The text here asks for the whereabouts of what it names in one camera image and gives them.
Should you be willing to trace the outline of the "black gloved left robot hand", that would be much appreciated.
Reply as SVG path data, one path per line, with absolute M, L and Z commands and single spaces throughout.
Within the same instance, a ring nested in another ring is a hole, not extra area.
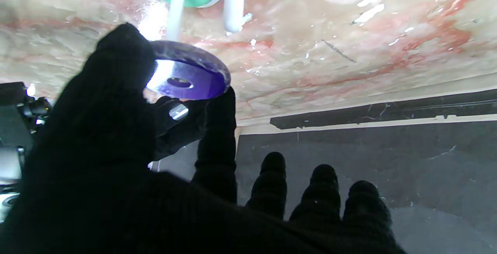
M 286 165 L 272 152 L 237 205 L 235 93 L 207 100 L 204 136 L 154 161 L 156 118 L 143 91 L 151 42 L 130 23 L 96 45 L 35 136 L 20 195 L 1 227 L 2 254 L 403 254 L 372 183 L 341 198 L 316 167 L 283 219 Z

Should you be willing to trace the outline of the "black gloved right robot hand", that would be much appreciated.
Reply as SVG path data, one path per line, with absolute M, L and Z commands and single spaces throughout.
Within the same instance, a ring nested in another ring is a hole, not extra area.
M 163 96 L 153 104 L 156 129 L 154 161 L 174 155 L 204 136 L 207 102 Z

